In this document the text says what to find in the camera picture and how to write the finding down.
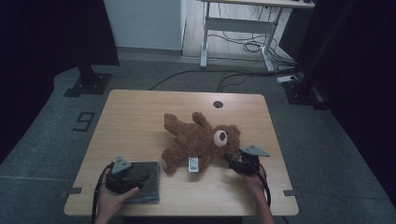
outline table top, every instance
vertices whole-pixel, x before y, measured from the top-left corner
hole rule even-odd
[[[223,103],[222,108],[214,102]],[[163,114],[175,114],[193,122],[191,114],[202,112],[214,127],[235,124],[241,131],[240,147],[255,145],[271,156],[261,158],[271,190],[271,210],[275,216],[298,213],[295,197],[284,195],[292,189],[265,99],[259,94],[112,91],[98,121],[64,211],[69,216],[89,216],[99,175],[116,157],[127,161],[158,161],[175,137],[163,127]],[[213,160],[200,174],[188,172],[187,160],[173,175],[163,168],[160,174],[158,204],[125,204],[119,215],[140,217],[167,216],[255,216],[254,202],[243,179],[228,168],[223,159]]]
[[[228,3],[239,5],[254,5],[254,6],[268,6],[268,7],[293,7],[293,8],[314,8],[315,3],[305,3],[303,0],[298,2],[291,0],[200,0],[202,2],[210,3]]]

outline white tag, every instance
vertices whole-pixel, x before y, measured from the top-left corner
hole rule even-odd
[[[198,157],[189,157],[189,172],[190,173],[198,173]]]

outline light wood surface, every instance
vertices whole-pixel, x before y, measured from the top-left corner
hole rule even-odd
[[[213,103],[221,101],[223,108]],[[88,216],[92,211],[95,184],[104,167],[116,157],[127,161],[161,162],[162,152],[174,136],[163,127],[163,114],[173,113],[185,122],[202,112],[212,126],[235,124],[241,131],[241,147],[256,145],[270,153],[261,158],[272,193],[275,216],[298,213],[295,197],[285,197],[292,189],[276,133],[264,100],[259,94],[113,91],[98,121],[74,188],[64,211],[69,216]],[[125,204],[122,216],[254,216],[254,203],[242,180],[225,160],[212,161],[201,174],[190,174],[187,161],[174,175],[161,170],[158,204]]]
[[[255,6],[268,6],[268,7],[296,7],[296,8],[313,8],[315,4],[311,1],[305,3],[303,0],[298,2],[291,0],[200,0],[202,2],[211,3],[229,3],[239,5],[255,5]]]

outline human arm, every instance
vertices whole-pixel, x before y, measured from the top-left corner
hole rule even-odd
[[[260,168],[260,174],[265,176],[264,170]],[[275,224],[270,207],[265,198],[264,186],[257,175],[241,175],[253,197],[257,210],[259,224]]]
[[[98,211],[95,219],[95,224],[107,224],[110,219],[120,210],[122,204],[125,200],[134,196],[139,188],[130,189],[123,194],[116,194],[106,188],[106,177],[108,176],[110,170],[107,169],[104,175],[102,186],[100,187],[99,197],[98,197]]]

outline brown teddy bear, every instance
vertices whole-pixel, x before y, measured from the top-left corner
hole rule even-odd
[[[239,158],[239,135],[235,125],[218,125],[214,129],[200,112],[192,113],[195,123],[185,123],[173,114],[164,115],[164,128],[173,134],[175,142],[162,154],[163,169],[174,173],[180,162],[188,157],[197,157],[199,172],[202,172],[214,157],[225,154]]]

